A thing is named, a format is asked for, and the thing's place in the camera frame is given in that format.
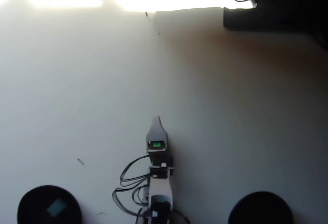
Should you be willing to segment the white gripper with motor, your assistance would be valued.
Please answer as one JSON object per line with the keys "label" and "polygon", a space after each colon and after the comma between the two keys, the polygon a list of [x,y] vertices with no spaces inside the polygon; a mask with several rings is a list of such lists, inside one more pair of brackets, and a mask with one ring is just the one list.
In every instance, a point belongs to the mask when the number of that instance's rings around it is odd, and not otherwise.
{"label": "white gripper with motor", "polygon": [[168,146],[168,134],[163,128],[160,116],[153,117],[146,135],[147,153],[152,166],[173,167],[173,156]]}

